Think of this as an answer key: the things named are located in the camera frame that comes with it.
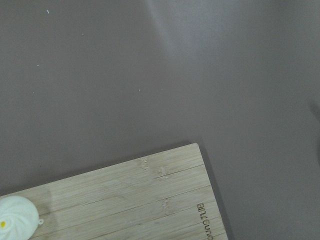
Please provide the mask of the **wooden cutting board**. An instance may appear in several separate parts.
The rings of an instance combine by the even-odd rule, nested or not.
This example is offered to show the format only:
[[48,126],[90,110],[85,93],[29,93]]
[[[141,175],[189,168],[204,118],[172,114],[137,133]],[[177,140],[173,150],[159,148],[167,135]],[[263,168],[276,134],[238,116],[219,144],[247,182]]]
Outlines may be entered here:
[[34,240],[226,240],[192,143],[17,192],[43,219]]

